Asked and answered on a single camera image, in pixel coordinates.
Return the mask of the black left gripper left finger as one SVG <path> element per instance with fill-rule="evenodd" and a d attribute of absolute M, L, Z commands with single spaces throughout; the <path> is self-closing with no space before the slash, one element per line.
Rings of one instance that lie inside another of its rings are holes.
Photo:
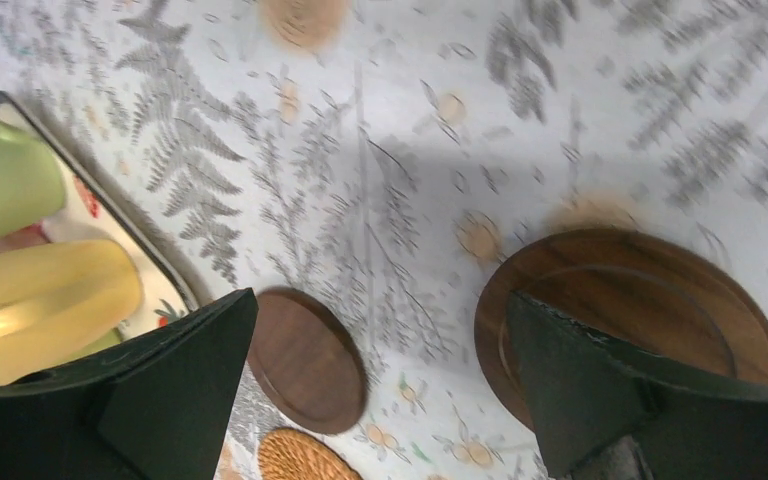
<path fill-rule="evenodd" d="M 0 386 L 0 479 L 212 478 L 257 312 L 236 290 Z"/>

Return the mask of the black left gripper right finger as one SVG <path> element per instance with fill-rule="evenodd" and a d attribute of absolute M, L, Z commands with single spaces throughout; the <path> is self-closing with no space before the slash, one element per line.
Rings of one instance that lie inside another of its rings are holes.
<path fill-rule="evenodd" d="M 523 293 L 507 326 L 556 479 L 768 479 L 768 385 L 602 333 Z"/>

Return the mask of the yellow mug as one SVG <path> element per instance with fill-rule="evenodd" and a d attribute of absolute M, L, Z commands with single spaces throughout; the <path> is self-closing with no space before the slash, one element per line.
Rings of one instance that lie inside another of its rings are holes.
<path fill-rule="evenodd" d="M 112 240 L 0 253 L 0 386 L 75 355 L 138 309 L 143 289 Z"/>

